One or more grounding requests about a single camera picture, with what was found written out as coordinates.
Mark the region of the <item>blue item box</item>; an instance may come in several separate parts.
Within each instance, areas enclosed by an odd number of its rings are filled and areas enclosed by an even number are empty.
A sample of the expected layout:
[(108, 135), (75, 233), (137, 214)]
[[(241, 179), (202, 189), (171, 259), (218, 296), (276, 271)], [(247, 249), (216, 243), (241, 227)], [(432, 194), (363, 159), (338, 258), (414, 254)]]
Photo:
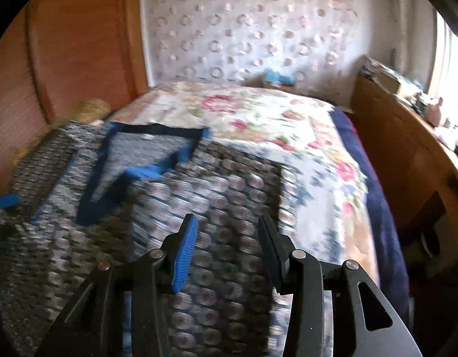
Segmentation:
[(291, 76), (282, 75), (271, 68), (264, 71), (262, 84), (266, 89), (284, 92), (292, 92), (295, 88), (295, 80)]

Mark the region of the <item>wooden louvered wardrobe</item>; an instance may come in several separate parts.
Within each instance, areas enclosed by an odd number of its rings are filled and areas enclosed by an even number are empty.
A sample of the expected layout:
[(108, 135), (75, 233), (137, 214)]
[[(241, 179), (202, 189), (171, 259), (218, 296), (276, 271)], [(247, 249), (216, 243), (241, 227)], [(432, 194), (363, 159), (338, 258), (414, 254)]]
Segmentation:
[(0, 193), (16, 151), (55, 120), (147, 88), (140, 0), (29, 0), (0, 39)]

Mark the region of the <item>wooden side cabinet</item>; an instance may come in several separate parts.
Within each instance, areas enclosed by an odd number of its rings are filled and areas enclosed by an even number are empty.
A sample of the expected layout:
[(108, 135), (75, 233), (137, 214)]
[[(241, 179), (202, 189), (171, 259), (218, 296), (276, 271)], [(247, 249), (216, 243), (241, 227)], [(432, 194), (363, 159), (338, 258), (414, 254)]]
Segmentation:
[(406, 228), (440, 197), (458, 240), (458, 157), (432, 127), (373, 80), (359, 74), (351, 97), (355, 127), (388, 200)]

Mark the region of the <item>cardboard box on cabinet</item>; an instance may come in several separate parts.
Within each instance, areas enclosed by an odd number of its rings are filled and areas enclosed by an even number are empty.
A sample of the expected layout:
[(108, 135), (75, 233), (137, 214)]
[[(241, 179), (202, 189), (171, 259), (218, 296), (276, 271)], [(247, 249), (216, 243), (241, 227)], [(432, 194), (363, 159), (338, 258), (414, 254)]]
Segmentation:
[(380, 68), (376, 73), (376, 80), (386, 91), (392, 94), (401, 95), (405, 87), (405, 80), (402, 76)]

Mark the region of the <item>floral bed cover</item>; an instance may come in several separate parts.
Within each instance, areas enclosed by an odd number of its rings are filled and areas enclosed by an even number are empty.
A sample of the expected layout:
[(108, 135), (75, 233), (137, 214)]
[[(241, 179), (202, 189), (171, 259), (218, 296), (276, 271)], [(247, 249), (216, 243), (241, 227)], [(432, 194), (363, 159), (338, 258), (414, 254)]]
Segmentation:
[(281, 355), (292, 299), (272, 289), (264, 270), (261, 214), (319, 260), (355, 259), (378, 278), (366, 177), (333, 110), (276, 90), (178, 82), (114, 116), (210, 133), (174, 174), (134, 187), (134, 255), (159, 245), (185, 214), (199, 221), (188, 280), (169, 300), (174, 356)]

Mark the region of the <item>sheer circle-patterned curtain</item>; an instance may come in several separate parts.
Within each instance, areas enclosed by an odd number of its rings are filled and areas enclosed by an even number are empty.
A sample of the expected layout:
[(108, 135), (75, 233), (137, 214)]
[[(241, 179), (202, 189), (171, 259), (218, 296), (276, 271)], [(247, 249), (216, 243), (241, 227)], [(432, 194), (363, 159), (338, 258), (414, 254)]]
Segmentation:
[(332, 87), (347, 73), (356, 0), (143, 0), (155, 82), (247, 85), (267, 70), (299, 89)]

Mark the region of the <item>olive patterned pillow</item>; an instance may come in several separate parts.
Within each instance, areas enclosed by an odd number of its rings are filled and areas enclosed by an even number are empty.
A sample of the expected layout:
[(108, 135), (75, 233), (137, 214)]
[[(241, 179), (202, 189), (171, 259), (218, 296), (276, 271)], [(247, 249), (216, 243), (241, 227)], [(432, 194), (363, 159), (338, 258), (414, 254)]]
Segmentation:
[(48, 137), (52, 131), (58, 129), (60, 126), (63, 126), (70, 121), (91, 124), (94, 121), (107, 118), (111, 112), (111, 106), (108, 102), (99, 98), (89, 99), (85, 103), (76, 107), (76, 109), (71, 110), (64, 117), (54, 119), (40, 134), (33, 137), (31, 142), (25, 147), (17, 148), (13, 154), (13, 164), (17, 165), (17, 163), (35, 149), (45, 137)]

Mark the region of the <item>gathered window curtain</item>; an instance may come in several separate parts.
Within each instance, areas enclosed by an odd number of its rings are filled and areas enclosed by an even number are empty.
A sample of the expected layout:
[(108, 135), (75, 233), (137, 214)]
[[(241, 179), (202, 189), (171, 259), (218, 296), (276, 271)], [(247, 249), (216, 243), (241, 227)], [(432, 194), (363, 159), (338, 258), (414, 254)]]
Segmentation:
[(395, 57), (393, 65), (404, 73), (409, 65), (409, 10), (410, 0), (390, 0), (395, 23)]

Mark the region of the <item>window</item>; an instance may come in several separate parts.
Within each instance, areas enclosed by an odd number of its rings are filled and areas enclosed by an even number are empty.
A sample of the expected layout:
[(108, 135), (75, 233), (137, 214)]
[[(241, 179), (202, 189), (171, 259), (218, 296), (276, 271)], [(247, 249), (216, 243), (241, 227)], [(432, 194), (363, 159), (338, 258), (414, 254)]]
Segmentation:
[(443, 116), (458, 122), (458, 37), (438, 12), (436, 45), (429, 96), (443, 98)]

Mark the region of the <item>pink bottle on cabinet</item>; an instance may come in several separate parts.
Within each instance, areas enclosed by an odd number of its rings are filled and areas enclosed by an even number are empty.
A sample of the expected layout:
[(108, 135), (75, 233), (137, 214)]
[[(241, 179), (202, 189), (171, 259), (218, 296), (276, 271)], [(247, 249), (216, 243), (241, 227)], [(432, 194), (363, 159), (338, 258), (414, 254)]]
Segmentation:
[(438, 97), (435, 104), (426, 107), (425, 119), (433, 127), (438, 127), (442, 120), (443, 98)]

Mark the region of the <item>navy circle-patterned shirt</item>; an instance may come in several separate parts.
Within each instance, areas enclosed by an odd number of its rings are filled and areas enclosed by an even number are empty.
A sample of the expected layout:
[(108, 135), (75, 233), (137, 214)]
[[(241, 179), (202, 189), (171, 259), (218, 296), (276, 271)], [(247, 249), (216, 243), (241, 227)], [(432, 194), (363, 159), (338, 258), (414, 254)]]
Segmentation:
[(266, 356), (276, 305), (256, 223), (291, 214), (288, 175), (206, 129), (64, 126), (18, 165), (14, 188), (29, 207), (1, 225), (0, 314), (16, 352), (37, 352), (98, 261), (141, 258), (192, 213), (188, 280), (163, 307), (171, 353)]

